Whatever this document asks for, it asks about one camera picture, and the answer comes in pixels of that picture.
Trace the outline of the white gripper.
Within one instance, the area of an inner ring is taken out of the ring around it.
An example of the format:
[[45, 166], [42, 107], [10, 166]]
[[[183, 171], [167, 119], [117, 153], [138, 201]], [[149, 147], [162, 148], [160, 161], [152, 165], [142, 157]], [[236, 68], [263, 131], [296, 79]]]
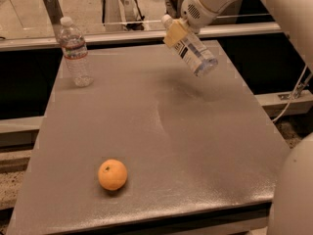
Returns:
[[167, 30], [163, 42], [169, 48], [182, 40], [188, 30], [199, 33], [200, 29], [213, 23], [219, 16], [226, 17], [227, 22], [235, 16], [243, 0], [184, 0], [181, 6], [181, 20], [174, 20]]

